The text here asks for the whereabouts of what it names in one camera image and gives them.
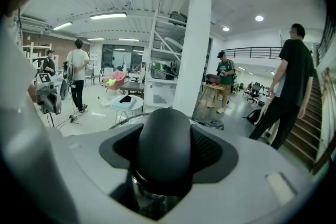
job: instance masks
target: staircase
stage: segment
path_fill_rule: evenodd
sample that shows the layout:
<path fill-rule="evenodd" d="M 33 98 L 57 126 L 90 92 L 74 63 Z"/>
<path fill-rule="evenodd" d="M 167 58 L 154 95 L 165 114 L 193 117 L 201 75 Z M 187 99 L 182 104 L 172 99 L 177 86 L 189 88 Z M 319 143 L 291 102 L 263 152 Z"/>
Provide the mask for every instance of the staircase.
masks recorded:
<path fill-rule="evenodd" d="M 313 85 L 303 119 L 297 119 L 284 146 L 312 169 L 320 143 L 322 99 L 319 80 L 314 72 Z"/>

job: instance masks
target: white t-shirt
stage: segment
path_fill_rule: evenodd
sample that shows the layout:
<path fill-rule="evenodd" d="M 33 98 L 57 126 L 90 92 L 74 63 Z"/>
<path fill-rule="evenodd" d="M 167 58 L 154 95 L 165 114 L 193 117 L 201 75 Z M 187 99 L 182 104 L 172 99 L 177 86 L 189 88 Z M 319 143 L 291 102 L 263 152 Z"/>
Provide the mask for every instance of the white t-shirt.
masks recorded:
<path fill-rule="evenodd" d="M 69 52 L 67 61 L 72 62 L 73 67 L 80 67 L 84 64 L 86 60 L 89 60 L 89 56 L 86 51 L 81 49 L 72 50 Z M 73 73 L 74 80 L 84 80 L 85 79 L 85 68 L 82 68 L 76 73 Z"/>

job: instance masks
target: black chair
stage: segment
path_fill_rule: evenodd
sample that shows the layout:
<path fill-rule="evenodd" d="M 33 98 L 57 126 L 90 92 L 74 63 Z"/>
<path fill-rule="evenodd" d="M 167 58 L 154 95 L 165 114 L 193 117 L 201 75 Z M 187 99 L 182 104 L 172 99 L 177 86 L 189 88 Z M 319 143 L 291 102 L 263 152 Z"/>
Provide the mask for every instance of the black chair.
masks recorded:
<path fill-rule="evenodd" d="M 261 89 L 261 86 L 260 85 L 256 85 L 256 84 L 253 84 L 253 88 L 252 88 L 252 91 L 250 92 L 250 98 L 247 98 L 247 100 L 252 100 L 252 103 L 254 102 L 258 102 L 258 100 L 256 100 L 256 98 L 258 99 L 259 98 L 259 91 Z"/>

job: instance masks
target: shoe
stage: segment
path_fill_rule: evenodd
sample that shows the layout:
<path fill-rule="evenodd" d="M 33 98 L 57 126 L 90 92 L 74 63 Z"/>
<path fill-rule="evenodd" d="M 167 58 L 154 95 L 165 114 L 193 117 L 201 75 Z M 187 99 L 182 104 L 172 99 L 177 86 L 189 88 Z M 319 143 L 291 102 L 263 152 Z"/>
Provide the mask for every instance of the shoe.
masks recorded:
<path fill-rule="evenodd" d="M 217 109 L 217 112 L 218 112 L 218 113 L 223 113 L 224 110 L 225 110 L 224 108 L 219 108 L 219 109 Z"/>

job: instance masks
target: ceiling light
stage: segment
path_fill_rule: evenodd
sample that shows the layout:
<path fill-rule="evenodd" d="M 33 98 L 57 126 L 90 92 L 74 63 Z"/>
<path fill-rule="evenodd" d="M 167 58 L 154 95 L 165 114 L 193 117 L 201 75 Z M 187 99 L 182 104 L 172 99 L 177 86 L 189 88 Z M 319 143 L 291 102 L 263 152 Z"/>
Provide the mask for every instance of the ceiling light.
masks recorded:
<path fill-rule="evenodd" d="M 133 42 L 139 42 L 138 39 L 133 39 L 133 38 L 118 38 L 120 41 L 133 41 Z"/>
<path fill-rule="evenodd" d="M 258 22 L 261 22 L 261 21 L 264 20 L 264 18 L 263 18 L 262 16 L 258 15 L 258 16 L 256 17 L 256 20 L 257 20 Z"/>
<path fill-rule="evenodd" d="M 57 26 L 57 27 L 55 27 L 53 30 L 58 30 L 58 29 L 61 29 L 61 28 L 63 28 L 63 27 L 69 26 L 69 25 L 72 25 L 72 22 L 67 22 L 67 23 L 62 24 L 62 25 L 60 25 L 60 26 Z"/>
<path fill-rule="evenodd" d="M 127 14 L 125 12 L 113 12 L 113 13 L 104 13 L 90 16 L 92 20 L 106 19 L 106 18 L 122 18 L 122 17 L 124 18 L 127 17 Z"/>
<path fill-rule="evenodd" d="M 105 40 L 105 39 L 102 37 L 97 37 L 97 38 L 88 38 L 88 40 Z"/>

